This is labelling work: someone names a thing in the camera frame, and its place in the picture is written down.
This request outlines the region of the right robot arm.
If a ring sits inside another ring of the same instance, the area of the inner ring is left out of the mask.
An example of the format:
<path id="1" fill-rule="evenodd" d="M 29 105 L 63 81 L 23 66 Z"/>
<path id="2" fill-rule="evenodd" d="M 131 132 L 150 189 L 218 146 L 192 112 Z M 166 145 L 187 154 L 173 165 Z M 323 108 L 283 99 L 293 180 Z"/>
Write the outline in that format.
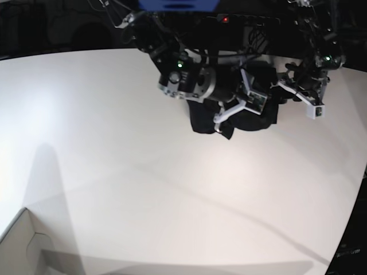
<path id="1" fill-rule="evenodd" d="M 231 138 L 238 126 L 233 119 L 243 112 L 260 116 L 268 100 L 253 88 L 253 76 L 245 70 L 256 56 L 190 49 L 166 18 L 165 13 L 132 11 L 116 27 L 131 31 L 136 47 L 149 55 L 160 73 L 159 89 L 187 102 L 194 132 Z"/>

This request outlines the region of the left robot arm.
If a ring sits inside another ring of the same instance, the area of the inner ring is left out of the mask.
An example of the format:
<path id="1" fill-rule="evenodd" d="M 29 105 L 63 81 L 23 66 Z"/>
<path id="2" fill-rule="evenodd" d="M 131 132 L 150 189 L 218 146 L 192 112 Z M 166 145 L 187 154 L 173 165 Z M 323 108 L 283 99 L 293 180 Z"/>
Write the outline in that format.
<path id="1" fill-rule="evenodd" d="M 307 117 L 324 117 L 323 98 L 330 82 L 329 73 L 345 63 L 337 34 L 337 4 L 335 1 L 275 1 L 274 5 L 284 20 L 282 31 L 288 43 L 304 44 L 301 62 L 286 63 L 284 71 L 277 73 L 274 85 L 293 100 L 304 103 Z"/>

